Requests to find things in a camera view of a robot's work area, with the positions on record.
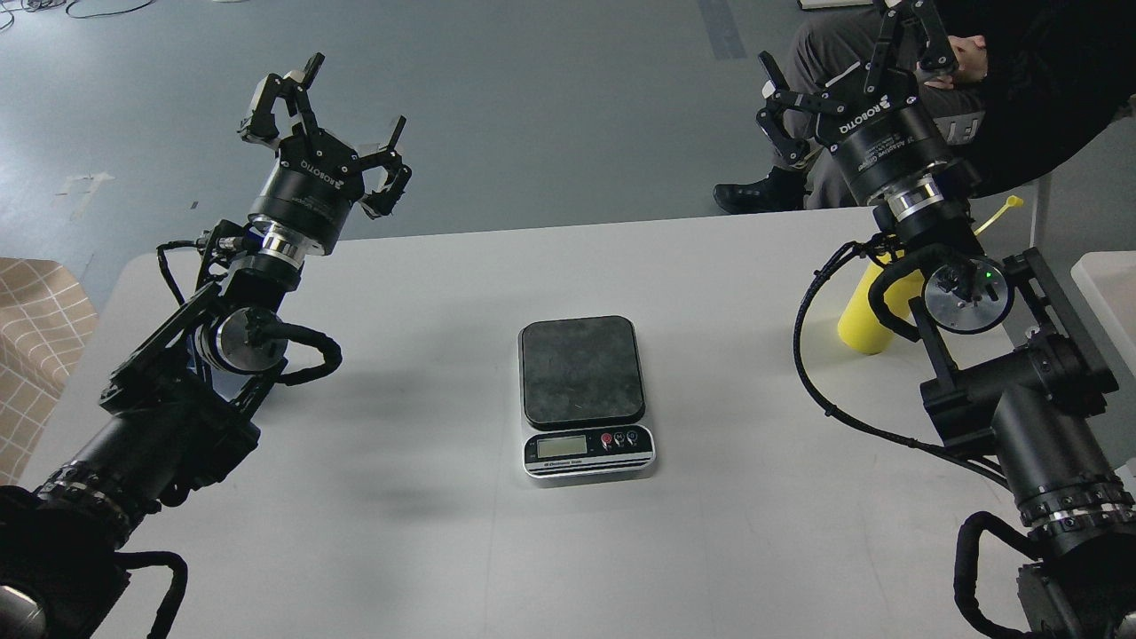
person's hand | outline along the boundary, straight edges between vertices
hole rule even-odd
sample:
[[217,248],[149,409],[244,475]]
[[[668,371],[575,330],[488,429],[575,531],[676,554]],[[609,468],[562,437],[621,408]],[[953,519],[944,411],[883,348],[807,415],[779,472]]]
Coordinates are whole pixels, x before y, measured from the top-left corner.
[[959,38],[949,35],[951,49],[954,50],[954,58],[959,60],[959,68],[951,75],[942,75],[934,80],[928,80],[924,84],[935,89],[954,89],[958,84],[972,84],[982,82],[986,77],[986,39],[982,35],[970,38]]

gray pants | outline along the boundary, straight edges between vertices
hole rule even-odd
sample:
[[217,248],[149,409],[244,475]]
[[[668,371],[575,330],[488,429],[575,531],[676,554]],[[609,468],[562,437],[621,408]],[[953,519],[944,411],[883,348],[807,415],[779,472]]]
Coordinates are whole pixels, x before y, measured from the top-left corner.
[[[882,18],[876,9],[841,11],[811,16],[793,36],[790,59],[778,60],[788,81],[790,89],[802,93],[817,93],[820,88],[847,70],[858,60],[871,57],[879,35]],[[918,43],[904,34],[896,64],[914,69]],[[947,138],[949,143],[964,142],[982,118],[983,101],[976,86],[942,90],[920,85],[919,97]],[[797,111],[786,111],[785,130],[793,138],[807,135],[809,116]],[[790,168],[790,165],[774,153],[774,166]],[[817,156],[810,171],[812,193],[805,200],[805,208],[836,208],[855,206],[847,183],[828,151]]]

black cable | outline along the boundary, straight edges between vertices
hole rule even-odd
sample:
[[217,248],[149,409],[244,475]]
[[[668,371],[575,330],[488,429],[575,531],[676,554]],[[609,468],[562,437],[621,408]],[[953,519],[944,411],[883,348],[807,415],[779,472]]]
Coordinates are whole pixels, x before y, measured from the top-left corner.
[[169,287],[169,292],[174,293],[174,299],[177,300],[177,306],[185,304],[185,298],[182,296],[182,290],[177,287],[177,281],[174,280],[174,274],[169,272],[169,262],[166,259],[166,251],[172,249],[186,249],[193,247],[193,242],[190,240],[175,240],[173,242],[166,242],[160,244],[156,250],[158,251],[158,269],[161,272],[161,279],[166,281],[166,285]]
[[320,333],[319,331],[315,331],[306,326],[274,322],[259,326],[254,331],[250,331],[249,338],[253,343],[265,339],[285,339],[304,346],[310,346],[319,350],[319,352],[324,356],[324,363],[318,366],[311,366],[310,368],[303,368],[294,373],[281,375],[277,382],[286,387],[306,384],[310,381],[326,377],[343,363],[343,351],[340,349],[340,345],[335,343],[335,340],[324,333]]
[[993,459],[988,459],[986,457],[975,457],[974,459],[971,459],[971,462],[974,462],[976,464],[982,464],[982,465],[986,466],[987,468],[994,471],[995,473],[997,473],[1000,475],[1004,475],[1005,474],[1005,473],[1002,472],[1002,464],[999,464],[997,462],[994,462]]
[[73,18],[80,18],[80,19],[86,19],[86,18],[102,18],[102,17],[108,17],[108,16],[122,16],[122,15],[124,15],[124,14],[130,14],[130,13],[133,13],[133,11],[137,11],[139,9],[142,9],[142,8],[145,8],[145,7],[149,7],[150,5],[153,5],[154,2],[157,2],[158,0],[147,0],[147,1],[145,1],[145,2],[143,2],[142,5],[139,5],[137,7],[134,7],[134,8],[131,8],[131,9],[123,9],[122,11],[108,11],[108,13],[106,13],[106,14],[87,14],[87,15],[85,15],[85,16],[76,16],[75,14],[70,13],[70,9],[72,9],[72,7],[74,7],[75,5],[78,5],[78,3],[81,2],[81,1],[82,1],[82,0],[70,0],[70,2],[68,2],[68,3],[67,3],[67,7],[66,7],[66,8],[64,9],[64,11],[65,11],[65,13],[66,13],[66,14],[67,14],[68,16],[70,16],[70,17],[73,17]]
[[975,513],[967,517],[959,529],[959,541],[954,550],[954,605],[970,626],[991,639],[1041,639],[1051,637],[1042,632],[1022,632],[999,625],[986,617],[978,607],[978,541],[983,532],[997,537],[1006,546],[1029,557],[1039,559],[1038,546],[1028,537],[1013,530],[1010,524],[986,513]]
[[28,14],[42,11],[43,9],[55,9],[67,0],[19,0],[19,7]]
[[169,636],[169,629],[174,626],[177,609],[182,607],[185,587],[190,580],[190,566],[185,564],[185,559],[176,553],[168,551],[115,553],[115,563],[123,570],[166,566],[174,572],[174,576],[169,581],[169,589],[166,590],[166,596],[162,597],[161,605],[158,606],[150,634],[147,634],[147,639],[166,639]]
[[964,255],[959,252],[957,249],[949,247],[946,244],[928,244],[926,247],[920,247],[902,258],[894,260],[868,288],[868,305],[871,307],[872,313],[879,320],[879,323],[884,327],[891,330],[893,333],[900,335],[901,338],[911,341],[919,341],[919,329],[912,326],[910,323],[904,322],[903,318],[896,316],[888,308],[887,302],[884,299],[884,293],[892,284],[899,282],[903,277],[914,273],[925,267],[935,266],[939,264],[958,265],[960,272],[959,290],[964,291],[969,296],[969,291],[972,284],[969,282],[963,282],[961,280],[969,280],[970,276],[961,276],[963,271],[974,269],[974,265],[970,259]]
[[816,401],[821,408],[825,409],[825,416],[827,417],[835,417],[841,423],[851,426],[860,432],[885,439],[893,443],[900,443],[907,446],[908,448],[922,450],[924,453],[934,455],[939,459],[950,462],[957,466],[961,466],[963,468],[967,468],[968,471],[978,473],[979,475],[1009,490],[1009,486],[1006,484],[1005,478],[1003,478],[1001,474],[995,473],[988,468],[985,468],[974,462],[955,457],[954,455],[947,453],[946,449],[943,448],[942,446],[925,443],[913,438],[903,437],[893,432],[870,426],[867,423],[857,420],[855,417],[841,410],[835,404],[829,401],[829,399],[825,397],[824,393],[820,392],[820,389],[818,389],[816,384],[812,383],[812,380],[809,379],[809,375],[804,370],[804,360],[801,356],[801,332],[803,331],[804,327],[804,318],[809,313],[809,307],[812,306],[812,300],[816,299],[817,293],[820,292],[820,289],[825,285],[825,283],[828,280],[833,277],[833,275],[836,274],[837,271],[841,269],[841,267],[843,267],[845,264],[854,259],[858,255],[864,251],[874,250],[877,246],[882,244],[883,241],[884,241],[883,238],[877,235],[877,238],[874,238],[866,244],[861,244],[859,242],[845,243],[835,254],[833,254],[833,257],[828,259],[828,262],[820,271],[816,272],[816,277],[813,277],[812,283],[809,285],[809,289],[804,292],[804,299],[801,300],[801,307],[797,310],[796,321],[793,323],[793,363],[796,366],[796,374],[801,379],[801,383],[804,384],[804,390],[808,391],[809,397],[811,397],[813,401]]
[[0,0],[0,10],[2,10],[6,14],[8,14],[8,22],[3,23],[3,25],[0,26],[0,31],[7,31],[8,28],[10,28],[12,25],[16,24],[16,11],[24,11],[25,14],[32,14],[32,13],[39,11],[41,9],[41,7],[39,7],[36,5],[33,5],[33,6],[28,7],[26,0],[19,0],[19,8],[18,9],[9,9],[8,7],[3,6],[5,2],[7,2],[7,1],[11,1],[11,0]]
[[214,229],[209,232],[209,238],[206,240],[204,248],[201,249],[201,266],[198,268],[198,280],[194,285],[201,288],[210,280],[209,267],[212,266],[214,259],[217,252],[217,230]]

sneaker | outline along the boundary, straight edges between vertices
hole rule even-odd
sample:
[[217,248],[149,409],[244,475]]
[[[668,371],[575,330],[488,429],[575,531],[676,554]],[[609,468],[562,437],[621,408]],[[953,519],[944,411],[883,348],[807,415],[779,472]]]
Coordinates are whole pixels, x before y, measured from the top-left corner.
[[804,208],[803,180],[800,189],[776,188],[769,177],[752,184],[717,184],[713,201],[729,215],[801,210]]

yellow object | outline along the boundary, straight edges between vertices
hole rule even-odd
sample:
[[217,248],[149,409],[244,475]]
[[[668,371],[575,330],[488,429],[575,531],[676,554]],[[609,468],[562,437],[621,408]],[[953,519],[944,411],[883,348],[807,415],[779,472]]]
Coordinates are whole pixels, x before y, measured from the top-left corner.
[[[888,256],[884,256],[882,262],[887,263]],[[871,307],[868,305],[868,289],[882,272],[883,269],[876,266],[875,262],[868,263],[868,268],[863,272],[863,276],[860,277],[860,284],[857,285],[855,292],[852,293],[852,299],[849,300],[847,307],[844,308],[844,314],[841,315],[840,322],[836,323],[836,332],[840,334],[841,340],[853,350],[858,350],[864,355],[883,352],[895,337],[895,333],[885,329],[876,320],[876,314],[871,312]],[[884,293],[884,301],[887,302],[887,307],[897,317],[907,317],[911,315],[908,300],[918,297],[922,292],[922,273],[916,271],[892,284],[887,289],[887,292]]]
[[994,221],[997,219],[999,217],[1002,217],[1003,213],[1010,210],[1011,208],[1019,207],[1024,204],[1026,204],[1026,200],[1019,198],[1018,196],[1010,196],[1009,198],[1005,199],[1005,204],[1002,205],[1002,208],[997,209],[997,213],[992,215],[989,219],[984,222],[983,225],[979,226],[977,231],[975,231],[975,235],[985,231],[986,227],[989,226],[991,224],[994,224]]

